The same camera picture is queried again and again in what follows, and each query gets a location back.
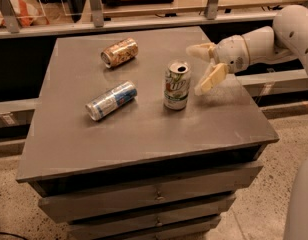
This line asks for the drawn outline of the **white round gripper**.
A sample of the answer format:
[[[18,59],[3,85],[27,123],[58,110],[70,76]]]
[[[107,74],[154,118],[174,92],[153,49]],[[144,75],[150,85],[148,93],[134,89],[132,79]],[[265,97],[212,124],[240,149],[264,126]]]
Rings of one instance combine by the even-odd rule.
[[[214,57],[218,63],[210,64],[194,88],[197,96],[206,94],[226,79],[227,74],[244,71],[250,65],[250,57],[246,42],[242,36],[234,35],[223,39],[217,45],[214,43],[204,43],[191,45],[186,48],[189,56],[210,60]]]

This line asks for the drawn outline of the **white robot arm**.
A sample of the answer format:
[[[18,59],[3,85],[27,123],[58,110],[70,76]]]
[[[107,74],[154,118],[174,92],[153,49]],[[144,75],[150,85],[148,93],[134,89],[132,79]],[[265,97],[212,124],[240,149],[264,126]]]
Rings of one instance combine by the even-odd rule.
[[[299,60],[296,72],[279,72],[269,77],[277,93],[308,90],[308,8],[289,5],[279,10],[270,26],[243,35],[234,35],[219,43],[203,43],[186,49],[190,56],[209,63],[195,86],[195,94],[207,93],[229,74],[265,63],[278,64]],[[308,156],[295,177],[283,240],[308,240]]]

